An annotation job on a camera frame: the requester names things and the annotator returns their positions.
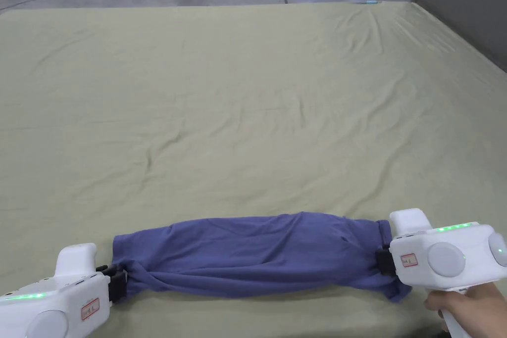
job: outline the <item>hand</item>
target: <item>hand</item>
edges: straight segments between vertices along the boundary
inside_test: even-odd
[[[471,287],[465,294],[430,292],[426,309],[448,310],[472,338],[507,338],[507,302],[493,283]]]

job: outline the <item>sticker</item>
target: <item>sticker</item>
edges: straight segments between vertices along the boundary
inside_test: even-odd
[[[415,267],[417,265],[419,265],[419,263],[417,262],[417,257],[415,257],[415,254],[414,253],[409,253],[408,255],[403,255],[403,256],[400,256],[400,258],[402,259],[402,264],[403,264],[403,267]]]
[[[93,313],[98,312],[101,308],[101,302],[98,298],[94,299],[83,308],[81,308],[81,320],[84,321],[89,318]]]

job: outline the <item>handle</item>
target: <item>handle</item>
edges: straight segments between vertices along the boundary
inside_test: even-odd
[[[91,275],[96,272],[97,246],[93,243],[75,244],[64,248],[56,260],[55,276]]]
[[[471,336],[465,332],[458,321],[447,310],[442,310],[442,315],[444,316],[444,321],[452,338],[471,338]]]
[[[393,211],[389,214],[389,219],[394,223],[398,236],[432,229],[428,218],[421,209]]]

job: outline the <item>blue cloth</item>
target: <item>blue cloth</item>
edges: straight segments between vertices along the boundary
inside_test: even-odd
[[[112,261],[129,274],[127,298],[148,289],[236,298],[336,284],[397,302],[411,288],[381,275],[375,259],[391,240],[386,220],[210,218],[116,236]]]

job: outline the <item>green led light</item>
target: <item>green led light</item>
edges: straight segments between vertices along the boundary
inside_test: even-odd
[[[469,226],[472,226],[471,223],[464,223],[464,224],[461,224],[461,225],[452,225],[452,226],[447,226],[447,227],[441,227],[439,229],[437,229],[437,231],[449,231],[449,230],[456,230],[456,229],[461,229],[463,227],[469,227]]]
[[[8,297],[6,299],[13,300],[13,299],[29,299],[29,298],[42,298],[46,296],[45,293],[37,293],[37,294],[26,294],[23,296],[16,296],[16,297]]]

